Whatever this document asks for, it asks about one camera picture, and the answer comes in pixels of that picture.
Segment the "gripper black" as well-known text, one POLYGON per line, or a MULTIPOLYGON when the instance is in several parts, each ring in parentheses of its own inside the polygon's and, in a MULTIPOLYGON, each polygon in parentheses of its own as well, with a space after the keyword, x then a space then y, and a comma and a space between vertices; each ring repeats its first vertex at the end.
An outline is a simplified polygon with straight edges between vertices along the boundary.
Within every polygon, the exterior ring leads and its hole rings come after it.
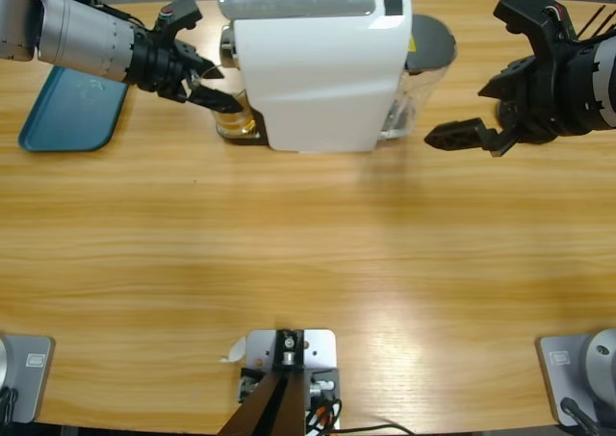
POLYGON ((132 55, 125 68, 124 83, 174 102, 188 100, 221 114, 237 114, 244 110, 235 96, 202 85, 193 88, 188 97, 183 86, 186 78, 224 78, 218 65, 196 54, 194 46, 179 39, 161 45, 153 32, 137 25, 132 25, 131 29, 134 40, 130 45, 132 55))
POLYGON ((502 131, 481 118, 442 123, 424 142, 444 151, 501 157, 517 142, 546 143, 609 128, 609 42, 569 46, 541 62, 527 56, 492 77, 479 96, 498 99, 502 131))

